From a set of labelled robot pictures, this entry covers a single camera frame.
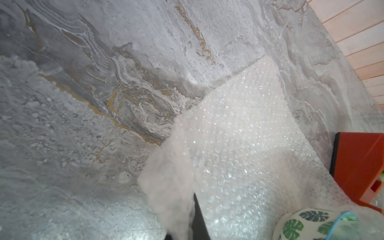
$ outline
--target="marble tile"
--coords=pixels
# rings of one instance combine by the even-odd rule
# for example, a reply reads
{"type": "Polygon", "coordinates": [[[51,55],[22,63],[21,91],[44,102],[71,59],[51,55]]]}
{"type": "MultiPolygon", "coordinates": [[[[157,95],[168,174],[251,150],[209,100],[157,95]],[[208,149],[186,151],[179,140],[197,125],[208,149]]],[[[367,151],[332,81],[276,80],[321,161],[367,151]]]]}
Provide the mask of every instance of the marble tile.
{"type": "Polygon", "coordinates": [[[135,186],[147,155],[265,55],[326,167],[336,132],[384,131],[305,0],[4,0],[0,20],[1,237],[162,239],[135,186]]]}

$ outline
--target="bubble wrap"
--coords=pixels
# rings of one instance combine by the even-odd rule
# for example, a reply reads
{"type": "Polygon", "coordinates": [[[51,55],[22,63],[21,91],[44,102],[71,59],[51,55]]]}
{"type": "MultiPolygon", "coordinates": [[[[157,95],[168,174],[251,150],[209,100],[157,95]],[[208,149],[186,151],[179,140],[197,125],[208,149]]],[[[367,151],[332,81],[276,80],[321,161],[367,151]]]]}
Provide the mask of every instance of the bubble wrap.
{"type": "Polygon", "coordinates": [[[278,68],[264,57],[177,116],[139,186],[176,239],[193,193],[212,239],[268,239],[279,218],[352,204],[293,118],[278,68]]]}

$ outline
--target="black strip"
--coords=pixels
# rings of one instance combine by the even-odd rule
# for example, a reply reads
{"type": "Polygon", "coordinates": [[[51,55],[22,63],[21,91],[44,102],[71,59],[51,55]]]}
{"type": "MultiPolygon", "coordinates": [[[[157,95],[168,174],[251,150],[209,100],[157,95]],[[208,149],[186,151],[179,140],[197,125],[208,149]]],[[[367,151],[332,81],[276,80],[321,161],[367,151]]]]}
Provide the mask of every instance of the black strip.
{"type": "MultiPolygon", "coordinates": [[[[211,240],[207,231],[207,227],[205,226],[205,223],[204,223],[203,214],[201,213],[201,209],[199,206],[199,202],[197,201],[196,194],[193,195],[193,198],[195,200],[195,218],[193,219],[193,222],[192,222],[193,239],[211,240]]],[[[171,235],[167,234],[164,240],[172,240],[171,235]]]]}
{"type": "Polygon", "coordinates": [[[334,175],[335,175],[337,152],[339,149],[339,140],[340,140],[340,133],[338,132],[335,135],[335,141],[333,143],[331,167],[329,168],[329,173],[332,175],[332,177],[334,177],[334,175]]]}

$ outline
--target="gold vein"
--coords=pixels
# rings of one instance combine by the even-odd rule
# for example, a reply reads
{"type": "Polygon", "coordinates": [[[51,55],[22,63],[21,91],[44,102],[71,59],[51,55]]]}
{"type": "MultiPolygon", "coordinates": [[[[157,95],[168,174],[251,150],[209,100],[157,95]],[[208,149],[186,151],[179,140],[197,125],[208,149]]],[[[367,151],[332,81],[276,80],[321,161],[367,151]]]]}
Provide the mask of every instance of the gold vein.
{"type": "Polygon", "coordinates": [[[111,117],[110,115],[107,115],[107,114],[105,114],[105,113],[100,112],[100,110],[99,110],[96,106],[92,105],[91,102],[89,102],[89,101],[87,101],[87,100],[85,100],[85,99],[79,97],[76,93],[74,93],[74,92],[71,90],[71,88],[70,88],[69,86],[65,86],[65,87],[63,87],[63,86],[61,86],[56,80],[54,80],[54,79],[50,78],[49,76],[44,75],[44,74],[42,74],[42,73],[39,73],[38,75],[39,75],[40,77],[46,79],[46,80],[49,81],[49,82],[54,82],[54,83],[56,84],[56,87],[58,87],[58,88],[59,88],[60,90],[62,90],[63,92],[67,92],[67,93],[71,94],[71,96],[72,96],[73,98],[75,98],[76,100],[79,100],[80,102],[88,103],[87,106],[88,106],[89,109],[93,110],[96,114],[98,114],[98,115],[100,115],[100,116],[103,116],[103,117],[106,117],[106,118],[112,120],[112,122],[113,122],[117,127],[122,128],[122,129],[127,130],[127,131],[135,132],[135,133],[138,134],[144,141],[146,141],[146,142],[148,142],[148,143],[154,143],[154,144],[159,145],[159,146],[161,145],[161,142],[160,142],[159,140],[157,140],[157,139],[155,139],[155,138],[152,138],[152,137],[148,137],[148,136],[146,136],[146,135],[144,135],[144,134],[142,134],[142,133],[139,133],[139,132],[137,132],[137,131],[135,131],[135,130],[133,130],[133,129],[130,129],[130,128],[124,126],[124,125],[121,125],[115,118],[111,117]]]}
{"type": "Polygon", "coordinates": [[[181,5],[180,1],[178,1],[177,6],[175,7],[179,14],[184,18],[184,21],[189,25],[191,28],[192,32],[196,36],[196,38],[200,42],[201,46],[201,53],[196,51],[197,55],[199,56],[204,56],[207,60],[211,61],[211,65],[214,65],[216,61],[214,60],[214,57],[212,55],[212,51],[207,48],[207,43],[205,41],[205,38],[203,34],[201,33],[200,29],[196,27],[193,22],[187,17],[187,13],[185,12],[185,9],[181,5]]]}

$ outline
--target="wooden ceiling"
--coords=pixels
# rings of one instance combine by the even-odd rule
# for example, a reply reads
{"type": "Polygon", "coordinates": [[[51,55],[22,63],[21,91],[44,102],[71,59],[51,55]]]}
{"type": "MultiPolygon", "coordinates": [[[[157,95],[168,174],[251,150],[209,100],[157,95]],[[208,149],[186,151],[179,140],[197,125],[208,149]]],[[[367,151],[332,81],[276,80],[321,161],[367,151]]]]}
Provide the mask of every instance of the wooden ceiling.
{"type": "Polygon", "coordinates": [[[384,0],[307,0],[384,111],[384,0]]]}

